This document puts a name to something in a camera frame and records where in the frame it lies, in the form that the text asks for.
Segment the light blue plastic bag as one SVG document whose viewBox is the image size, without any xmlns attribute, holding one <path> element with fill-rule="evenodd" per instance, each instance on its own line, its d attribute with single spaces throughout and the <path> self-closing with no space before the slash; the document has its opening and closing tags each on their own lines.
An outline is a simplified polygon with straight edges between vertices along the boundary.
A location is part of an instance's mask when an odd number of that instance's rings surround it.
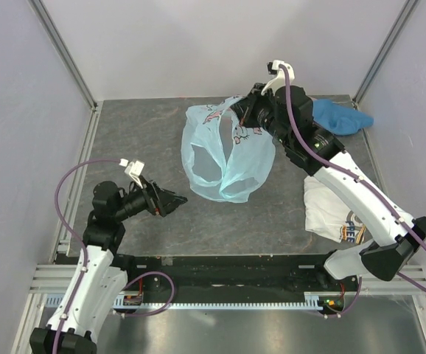
<svg viewBox="0 0 426 354">
<path fill-rule="evenodd" d="M 190 189 L 215 202 L 246 203 L 267 180 L 276 147 L 261 128 L 245 128 L 232 106 L 241 96 L 186 110 L 181 161 Z"/>
</svg>

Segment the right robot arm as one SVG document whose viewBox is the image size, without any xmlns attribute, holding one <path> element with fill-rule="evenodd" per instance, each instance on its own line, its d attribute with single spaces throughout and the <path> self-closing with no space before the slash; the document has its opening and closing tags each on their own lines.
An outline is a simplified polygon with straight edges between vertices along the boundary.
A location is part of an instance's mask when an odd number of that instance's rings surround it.
<svg viewBox="0 0 426 354">
<path fill-rule="evenodd" d="M 354 249 L 328 254 L 314 273 L 316 285 L 332 290 L 358 273 L 391 281 L 426 239 L 426 217 L 400 209 L 368 179 L 343 144 L 313 119 L 313 101 L 291 86 L 275 94 L 255 84 L 231 109 L 240 124 L 269 133 L 295 166 L 331 189 L 363 222 L 372 239 Z"/>
</svg>

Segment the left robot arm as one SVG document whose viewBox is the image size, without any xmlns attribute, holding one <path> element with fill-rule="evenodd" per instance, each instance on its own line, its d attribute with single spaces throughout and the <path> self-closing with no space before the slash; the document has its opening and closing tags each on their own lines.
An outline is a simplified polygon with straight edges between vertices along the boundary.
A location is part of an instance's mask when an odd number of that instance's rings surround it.
<svg viewBox="0 0 426 354">
<path fill-rule="evenodd" d="M 141 212 L 165 217 L 187 202 L 146 180 L 130 183 L 128 190 L 103 181 L 93 194 L 74 276 L 46 326 L 32 331 L 33 353 L 96 353 L 99 332 L 115 299 L 139 281 L 135 258 L 117 252 L 125 235 L 124 221 Z"/>
</svg>

